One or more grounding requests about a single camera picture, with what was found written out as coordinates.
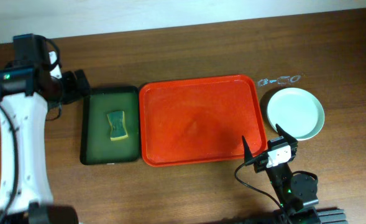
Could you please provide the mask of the mint green plate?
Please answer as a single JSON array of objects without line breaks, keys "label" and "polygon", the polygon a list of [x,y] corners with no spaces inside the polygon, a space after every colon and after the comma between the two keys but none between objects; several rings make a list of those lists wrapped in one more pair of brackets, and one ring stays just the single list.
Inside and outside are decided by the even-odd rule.
[{"label": "mint green plate", "polygon": [[273,94],[267,103],[266,114],[273,129],[280,126],[299,141],[315,137],[325,122],[320,101],[300,88],[284,88]]}]

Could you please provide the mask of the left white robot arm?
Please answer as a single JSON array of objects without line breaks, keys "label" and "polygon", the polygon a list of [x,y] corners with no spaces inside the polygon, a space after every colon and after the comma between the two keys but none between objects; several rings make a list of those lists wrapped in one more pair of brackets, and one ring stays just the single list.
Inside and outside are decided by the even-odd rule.
[{"label": "left white robot arm", "polygon": [[78,223],[70,205],[55,205],[45,161],[48,107],[90,93],[84,71],[32,67],[0,70],[0,223]]}]

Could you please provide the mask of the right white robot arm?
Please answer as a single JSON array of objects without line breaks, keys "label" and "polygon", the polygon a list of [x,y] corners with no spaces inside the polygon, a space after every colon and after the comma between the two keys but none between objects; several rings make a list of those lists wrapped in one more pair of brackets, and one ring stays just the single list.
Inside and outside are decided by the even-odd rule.
[{"label": "right white robot arm", "polygon": [[[318,177],[314,173],[297,170],[292,171],[289,162],[296,157],[298,140],[276,125],[279,137],[269,140],[268,149],[253,156],[245,138],[244,162],[234,171],[234,177],[242,185],[272,199],[278,206],[277,214],[266,221],[274,223],[320,223],[315,205],[317,197]],[[245,166],[253,165],[256,173],[265,171],[275,191],[276,197],[255,188],[238,178],[237,173]]]}]

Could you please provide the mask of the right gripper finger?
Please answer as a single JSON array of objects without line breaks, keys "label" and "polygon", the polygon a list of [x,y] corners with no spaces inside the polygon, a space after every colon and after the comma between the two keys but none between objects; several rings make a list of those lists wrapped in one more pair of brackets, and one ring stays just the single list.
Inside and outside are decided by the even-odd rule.
[{"label": "right gripper finger", "polygon": [[252,160],[253,160],[253,156],[252,156],[252,153],[250,151],[250,147],[245,139],[244,136],[242,136],[242,144],[243,144],[243,147],[244,147],[244,165],[247,166],[249,164],[252,163]]},{"label": "right gripper finger", "polygon": [[298,140],[294,138],[292,135],[288,134],[279,124],[276,124],[277,133],[279,136],[284,137],[284,139],[287,141],[287,143],[290,146],[297,146]]}]

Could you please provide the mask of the yellow green sponge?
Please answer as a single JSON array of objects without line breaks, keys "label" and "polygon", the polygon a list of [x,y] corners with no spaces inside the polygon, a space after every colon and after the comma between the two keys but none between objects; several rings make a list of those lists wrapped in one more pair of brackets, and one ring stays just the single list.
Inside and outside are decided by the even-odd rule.
[{"label": "yellow green sponge", "polygon": [[107,118],[111,127],[110,140],[118,141],[128,138],[126,116],[123,110],[108,113]]}]

